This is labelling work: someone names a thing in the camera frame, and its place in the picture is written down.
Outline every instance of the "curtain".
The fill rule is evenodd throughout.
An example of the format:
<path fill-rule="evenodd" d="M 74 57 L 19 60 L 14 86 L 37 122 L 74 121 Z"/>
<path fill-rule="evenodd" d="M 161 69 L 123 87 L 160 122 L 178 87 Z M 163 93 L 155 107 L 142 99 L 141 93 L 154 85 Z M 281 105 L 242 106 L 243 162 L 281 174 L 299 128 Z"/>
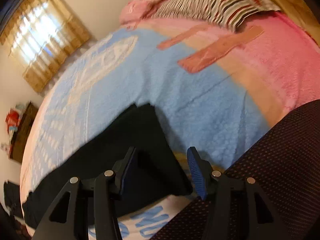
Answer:
<path fill-rule="evenodd" d="M 0 42 L 21 66 L 23 78 L 40 93 L 90 34 L 62 0 L 24 0 Z"/>

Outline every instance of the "black mount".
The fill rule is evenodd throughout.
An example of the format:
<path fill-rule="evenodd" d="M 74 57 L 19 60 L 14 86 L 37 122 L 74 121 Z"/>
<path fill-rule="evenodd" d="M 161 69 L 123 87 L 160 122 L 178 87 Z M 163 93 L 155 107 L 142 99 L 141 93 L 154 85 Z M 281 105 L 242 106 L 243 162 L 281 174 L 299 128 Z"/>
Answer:
<path fill-rule="evenodd" d="M 276 209 L 253 178 L 246 181 L 228 178 L 201 160 L 196 148 L 191 147 L 188 151 L 192 151 L 202 175 L 206 192 L 203 196 L 205 200 L 211 200 L 202 240 L 228 239 L 231 196 L 234 194 L 240 200 L 239 240 L 290 239 Z M 126 175 L 130 180 L 146 176 L 137 171 L 137 155 L 137 149 L 130 147 L 123 160 L 97 178 L 82 181 L 71 178 L 46 211 L 32 239 L 88 240 L 88 198 L 93 197 L 97 239 L 122 240 L 114 200 L 121 200 L 128 185 Z"/>
<path fill-rule="evenodd" d="M 88 198 L 94 199 L 96 236 L 99 240 L 122 240 L 114 200 L 120 200 L 124 178 L 138 167 L 138 152 L 130 147 L 123 160 L 97 178 L 68 181 L 44 214 L 33 240 L 87 240 Z"/>
<path fill-rule="evenodd" d="M 202 240 L 228 239 L 231 196 L 239 201 L 237 239 L 291 239 L 277 210 L 254 178 L 249 177 L 245 181 L 229 178 L 220 171 L 214 171 L 209 162 L 200 158 L 195 147 L 188 151 L 193 154 L 203 178 L 207 192 L 204 200 L 211 201 Z"/>

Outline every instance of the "red object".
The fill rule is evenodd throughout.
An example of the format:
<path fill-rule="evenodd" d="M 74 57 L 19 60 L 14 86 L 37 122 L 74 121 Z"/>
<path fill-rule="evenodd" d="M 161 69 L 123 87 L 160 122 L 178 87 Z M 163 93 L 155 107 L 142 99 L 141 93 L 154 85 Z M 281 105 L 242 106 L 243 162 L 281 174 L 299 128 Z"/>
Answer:
<path fill-rule="evenodd" d="M 254 1 L 255 4 L 257 4 L 257 5 L 259 5 L 259 6 L 262 5 L 260 0 L 253 0 L 253 1 Z"/>
<path fill-rule="evenodd" d="M 19 114 L 11 108 L 5 122 L 7 123 L 7 132 L 9 133 L 10 126 L 18 126 Z"/>

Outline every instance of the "clothing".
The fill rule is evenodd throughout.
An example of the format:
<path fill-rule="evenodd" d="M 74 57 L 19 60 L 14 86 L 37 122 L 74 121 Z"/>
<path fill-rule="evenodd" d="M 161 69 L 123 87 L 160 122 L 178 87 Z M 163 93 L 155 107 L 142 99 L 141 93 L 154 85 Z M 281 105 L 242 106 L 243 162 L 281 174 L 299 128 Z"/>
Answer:
<path fill-rule="evenodd" d="M 10 208 L 10 214 L 23 219 L 20 187 L 10 181 L 3 184 L 4 204 Z"/>
<path fill-rule="evenodd" d="M 33 228 L 38 226 L 51 202 L 71 177 L 90 179 L 111 170 L 117 160 L 124 158 L 131 146 L 142 150 L 140 165 L 163 180 L 163 184 L 150 185 L 141 181 L 140 185 L 144 186 L 138 191 L 129 185 L 129 190 L 124 189 L 123 200 L 115 202 L 118 217 L 137 211 L 169 194 L 188 195 L 192 192 L 191 183 L 165 140 L 154 107 L 150 104 L 140 107 L 132 105 L 102 133 L 49 173 L 34 192 L 29 193 L 27 201 L 22 204 L 27 225 Z M 88 223 L 92 225 L 92 201 L 89 201 L 88 212 Z"/>

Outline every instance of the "metal screw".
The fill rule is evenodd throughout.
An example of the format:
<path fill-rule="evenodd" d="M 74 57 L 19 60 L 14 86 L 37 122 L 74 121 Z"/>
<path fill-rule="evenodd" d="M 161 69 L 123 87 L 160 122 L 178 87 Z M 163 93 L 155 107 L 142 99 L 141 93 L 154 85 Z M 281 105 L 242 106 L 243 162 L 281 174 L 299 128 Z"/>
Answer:
<path fill-rule="evenodd" d="M 220 177 L 221 176 L 221 172 L 220 171 L 213 171 L 211 174 L 214 177 Z"/>
<path fill-rule="evenodd" d="M 249 177 L 249 178 L 247 178 L 247 182 L 248 182 L 249 184 L 255 184 L 255 183 L 256 183 L 256 180 L 255 180 L 254 178 L 252 178 L 252 177 Z"/>
<path fill-rule="evenodd" d="M 75 183 L 77 183 L 78 182 L 78 178 L 77 177 L 72 177 L 71 179 L 70 179 L 70 183 L 71 184 L 75 184 Z"/>
<path fill-rule="evenodd" d="M 104 176 L 106 177 L 111 177 L 113 175 L 113 171 L 112 170 L 108 170 L 104 172 Z"/>

